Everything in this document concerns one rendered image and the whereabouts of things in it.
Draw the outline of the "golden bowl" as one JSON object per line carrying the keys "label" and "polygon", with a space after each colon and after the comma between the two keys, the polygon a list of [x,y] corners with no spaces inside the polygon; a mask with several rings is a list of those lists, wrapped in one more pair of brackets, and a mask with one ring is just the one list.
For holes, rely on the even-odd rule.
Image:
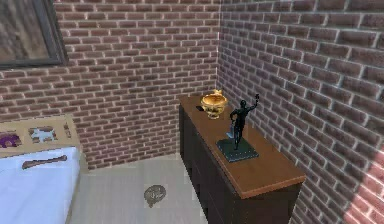
{"label": "golden bowl", "polygon": [[209,119],[218,119],[219,115],[224,111],[228,100],[223,96],[221,90],[214,89],[211,94],[205,95],[200,103],[208,114]]}

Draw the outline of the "black human statue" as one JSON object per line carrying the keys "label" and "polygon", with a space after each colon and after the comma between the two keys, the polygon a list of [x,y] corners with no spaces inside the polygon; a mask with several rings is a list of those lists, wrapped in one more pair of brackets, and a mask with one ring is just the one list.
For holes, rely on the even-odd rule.
{"label": "black human statue", "polygon": [[255,103],[251,106],[248,106],[245,100],[241,100],[240,107],[234,109],[229,115],[231,126],[230,131],[226,133],[227,138],[216,143],[220,152],[230,163],[259,156],[254,147],[243,138],[243,130],[248,113],[257,107],[258,101],[258,94],[255,95]]}

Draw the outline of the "dark dresser with wooden top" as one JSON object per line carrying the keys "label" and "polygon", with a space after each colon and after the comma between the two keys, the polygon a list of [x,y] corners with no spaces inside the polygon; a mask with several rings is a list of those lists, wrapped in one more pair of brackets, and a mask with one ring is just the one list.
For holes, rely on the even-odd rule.
{"label": "dark dresser with wooden top", "polygon": [[305,174],[250,126],[243,138],[258,156],[228,162],[216,143],[232,109],[211,120],[197,109],[200,100],[180,98],[180,154],[208,224],[288,224]]}

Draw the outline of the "grey round object on floor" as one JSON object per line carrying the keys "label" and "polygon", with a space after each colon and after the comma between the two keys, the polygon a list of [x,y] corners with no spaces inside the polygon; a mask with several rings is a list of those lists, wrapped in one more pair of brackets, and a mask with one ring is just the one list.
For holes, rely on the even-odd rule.
{"label": "grey round object on floor", "polygon": [[166,196],[166,189],[162,185],[152,185],[144,192],[144,199],[150,208]]}

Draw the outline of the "white bed with beige headboard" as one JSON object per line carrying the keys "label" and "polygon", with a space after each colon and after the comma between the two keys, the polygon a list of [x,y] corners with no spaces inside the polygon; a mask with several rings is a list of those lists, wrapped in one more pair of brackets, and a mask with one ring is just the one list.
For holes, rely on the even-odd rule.
{"label": "white bed with beige headboard", "polygon": [[[25,161],[66,161],[22,169]],[[0,123],[0,224],[69,224],[81,176],[88,172],[70,115]]]}

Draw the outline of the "dark framed window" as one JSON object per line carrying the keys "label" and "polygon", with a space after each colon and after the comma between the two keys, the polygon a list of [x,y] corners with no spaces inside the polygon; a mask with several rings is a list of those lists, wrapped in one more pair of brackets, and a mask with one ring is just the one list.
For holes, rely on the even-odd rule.
{"label": "dark framed window", "polygon": [[0,70],[67,63],[53,0],[0,0]]}

